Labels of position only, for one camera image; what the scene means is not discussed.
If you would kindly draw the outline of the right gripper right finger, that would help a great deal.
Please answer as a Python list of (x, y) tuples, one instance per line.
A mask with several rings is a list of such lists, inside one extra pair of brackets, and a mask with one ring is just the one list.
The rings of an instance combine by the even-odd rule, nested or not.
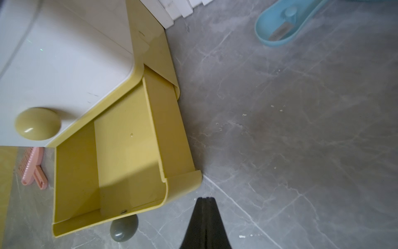
[(205, 199), (205, 248), (231, 249), (215, 198)]

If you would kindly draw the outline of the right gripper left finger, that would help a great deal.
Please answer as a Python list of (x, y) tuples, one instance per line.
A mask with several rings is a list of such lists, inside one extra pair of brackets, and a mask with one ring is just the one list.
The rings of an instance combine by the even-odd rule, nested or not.
[(181, 249), (206, 248), (206, 200), (198, 198), (180, 246)]

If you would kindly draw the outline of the yellow bottom drawer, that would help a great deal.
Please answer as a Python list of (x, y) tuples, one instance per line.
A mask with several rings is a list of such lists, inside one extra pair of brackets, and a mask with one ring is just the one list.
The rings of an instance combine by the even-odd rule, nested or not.
[(56, 147), (52, 234), (160, 208), (201, 182), (174, 86), (146, 67), (137, 86)]

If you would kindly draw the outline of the white drawer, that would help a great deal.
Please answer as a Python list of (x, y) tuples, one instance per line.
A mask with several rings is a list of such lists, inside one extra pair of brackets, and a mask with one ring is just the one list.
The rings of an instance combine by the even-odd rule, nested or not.
[(1, 1), (1, 145), (46, 146), (17, 133), (20, 113), (51, 109), (66, 130), (133, 67), (125, 1)]

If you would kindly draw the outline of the three-drawer storage cabinet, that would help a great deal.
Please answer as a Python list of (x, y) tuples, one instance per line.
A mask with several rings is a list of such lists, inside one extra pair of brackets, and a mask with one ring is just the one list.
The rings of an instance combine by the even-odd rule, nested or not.
[[(132, 74), (124, 83), (122, 83), (119, 87), (102, 99), (97, 105), (95, 105), (72, 125), (70, 125), (66, 130), (61, 130), (60, 127), (56, 134), (51, 135), (47, 139), (42, 139), (49, 140), (49, 144), (46, 146), (35, 147), (56, 147), (61, 144), (77, 130), (82, 128), (89, 121), (93, 120), (97, 115), (111, 106), (120, 97), (134, 88), (143, 78), (145, 67), (154, 70), (156, 73), (160, 74), (163, 78), (172, 83), (174, 85), (176, 95), (180, 94), (164, 28), (141, 1), (125, 2), (127, 7), (127, 16), (134, 58)], [(17, 133), (28, 139), (24, 132), (17, 131)]]

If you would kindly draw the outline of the pink small dustpan brush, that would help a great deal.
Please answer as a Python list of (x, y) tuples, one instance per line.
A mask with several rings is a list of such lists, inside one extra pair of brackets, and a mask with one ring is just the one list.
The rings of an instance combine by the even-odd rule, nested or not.
[(25, 149), (18, 167), (22, 185), (28, 186), (35, 181), (40, 190), (47, 188), (48, 180), (41, 168), (44, 150), (43, 147), (27, 147)]

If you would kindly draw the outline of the flower pot white fence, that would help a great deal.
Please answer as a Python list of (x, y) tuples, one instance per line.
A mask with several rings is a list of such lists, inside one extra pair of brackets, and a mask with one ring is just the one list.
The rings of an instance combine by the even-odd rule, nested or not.
[(141, 0), (157, 21), (168, 29), (180, 17), (186, 18), (193, 14), (199, 5), (208, 5), (212, 0)]

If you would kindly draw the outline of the light blue dustpan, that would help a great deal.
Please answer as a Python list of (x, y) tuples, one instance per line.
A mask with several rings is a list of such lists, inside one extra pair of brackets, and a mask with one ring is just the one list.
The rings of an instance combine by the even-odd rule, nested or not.
[(255, 34), (268, 47), (291, 41), (307, 21), (328, 1), (281, 0), (263, 11), (255, 24)]

